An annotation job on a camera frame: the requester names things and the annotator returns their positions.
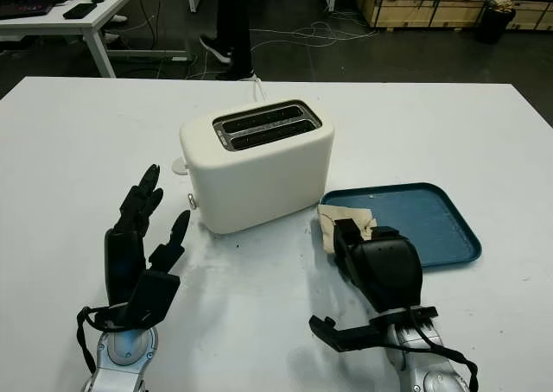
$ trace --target silver robotic arm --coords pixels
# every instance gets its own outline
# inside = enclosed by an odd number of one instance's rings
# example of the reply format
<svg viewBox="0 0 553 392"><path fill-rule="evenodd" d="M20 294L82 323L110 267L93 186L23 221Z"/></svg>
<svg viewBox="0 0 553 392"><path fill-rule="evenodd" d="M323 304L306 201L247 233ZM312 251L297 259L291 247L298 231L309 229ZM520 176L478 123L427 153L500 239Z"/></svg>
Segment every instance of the silver robotic arm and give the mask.
<svg viewBox="0 0 553 392"><path fill-rule="evenodd" d="M415 247L388 227L373 228L365 241L351 219L334 225L336 265L372 304L378 316L368 326L336 330L329 317L312 316L312 332L335 350L384 347L396 369L401 392L477 392L478 367L444 347L432 324L434 307L420 307L423 272ZM470 386L451 361L471 371Z"/></svg>
<svg viewBox="0 0 553 392"><path fill-rule="evenodd" d="M440 335L432 326L426 324L421 330L436 345L443 345ZM391 325L387 333L387 342L391 345L424 349L428 345L411 328L396 328ZM469 392L464 379L453 369L449 359L433 353L409 353L395 349L386 349L386 355L397 371L401 392Z"/></svg>
<svg viewBox="0 0 553 392"><path fill-rule="evenodd" d="M158 177L159 167L152 165L140 184L130 189L119 209L120 219L105 234L110 305L84 307L77 315L77 340L92 373L84 392L146 391L144 372L158 345L155 325L165 318L180 285L179 277L168 272L184 252L181 244L190 219L190 211L176 219L168 243L154 250L146 269L143 237L163 196L162 189L156 189ZM86 348L85 321L103 332L96 361Z"/></svg>
<svg viewBox="0 0 553 392"><path fill-rule="evenodd" d="M157 330L103 333L97 368L83 392L145 392L144 372L157 350Z"/></svg>

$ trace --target desk leg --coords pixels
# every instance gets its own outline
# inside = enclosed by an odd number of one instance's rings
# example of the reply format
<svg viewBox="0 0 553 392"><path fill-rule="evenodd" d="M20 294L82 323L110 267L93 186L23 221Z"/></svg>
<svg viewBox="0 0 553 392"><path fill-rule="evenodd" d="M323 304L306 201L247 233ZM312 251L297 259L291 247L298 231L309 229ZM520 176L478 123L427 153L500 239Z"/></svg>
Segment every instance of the desk leg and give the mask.
<svg viewBox="0 0 553 392"><path fill-rule="evenodd" d="M110 59L107 56L105 51L104 43L98 31L85 31L83 34L85 36L86 45L92 53L96 67L100 71L100 75L106 78L115 79L115 72L111 66Z"/></svg>

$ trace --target wooden crate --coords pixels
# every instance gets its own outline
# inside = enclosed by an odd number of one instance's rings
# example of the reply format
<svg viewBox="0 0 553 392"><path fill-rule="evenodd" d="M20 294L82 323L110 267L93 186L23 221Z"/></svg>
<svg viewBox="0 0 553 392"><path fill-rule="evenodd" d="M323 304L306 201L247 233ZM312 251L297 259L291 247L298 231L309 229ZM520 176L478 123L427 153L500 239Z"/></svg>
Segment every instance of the wooden crate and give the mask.
<svg viewBox="0 0 553 392"><path fill-rule="evenodd" d="M553 3L550 3L536 29L539 31L553 31Z"/></svg>
<svg viewBox="0 0 553 392"><path fill-rule="evenodd" d="M517 14L507 29L536 29L548 7L547 2L515 1Z"/></svg>
<svg viewBox="0 0 553 392"><path fill-rule="evenodd" d="M430 27L469 28L479 20L484 1L481 0L440 0Z"/></svg>
<svg viewBox="0 0 553 392"><path fill-rule="evenodd" d="M363 16L375 28L428 27L436 0L366 0Z"/></svg>

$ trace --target plastic tray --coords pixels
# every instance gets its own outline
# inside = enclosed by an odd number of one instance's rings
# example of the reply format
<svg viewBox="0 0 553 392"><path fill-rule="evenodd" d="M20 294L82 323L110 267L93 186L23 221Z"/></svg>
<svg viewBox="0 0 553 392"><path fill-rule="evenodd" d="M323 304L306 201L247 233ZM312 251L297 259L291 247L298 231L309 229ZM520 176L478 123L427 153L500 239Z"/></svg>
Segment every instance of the plastic tray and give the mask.
<svg viewBox="0 0 553 392"><path fill-rule="evenodd" d="M448 195L429 183L332 191L321 203L371 209L378 225L396 228L415 245L423 267L470 262L482 251Z"/></svg>

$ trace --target white table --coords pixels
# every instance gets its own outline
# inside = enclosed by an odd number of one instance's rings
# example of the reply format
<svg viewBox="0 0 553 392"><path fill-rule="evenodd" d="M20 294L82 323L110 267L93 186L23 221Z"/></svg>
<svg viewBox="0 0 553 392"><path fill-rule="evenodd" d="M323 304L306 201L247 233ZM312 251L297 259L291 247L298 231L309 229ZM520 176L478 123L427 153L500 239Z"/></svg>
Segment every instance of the white table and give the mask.
<svg viewBox="0 0 553 392"><path fill-rule="evenodd" d="M328 190L428 181L448 193L483 252L426 272L423 304L437 307L446 344L480 366L482 391L552 390L553 131L516 90L264 88L318 102L334 121ZM75 314L106 303L104 233L122 198L159 163L165 196L146 252L166 242L192 190L170 168L181 123L252 97L249 82L26 78L0 101L0 390L79 390L89 374ZM216 237L193 212L150 390L397 391L381 350L340 356L309 331L312 313L339 328L367 321L315 218L309 208ZM92 348L98 336L87 332Z"/></svg>
<svg viewBox="0 0 553 392"><path fill-rule="evenodd" d="M102 77L115 77L100 30L129 0L104 0L82 19L65 19L63 14L78 3L73 0L54 6L44 16L0 20L0 35L83 35Z"/></svg>

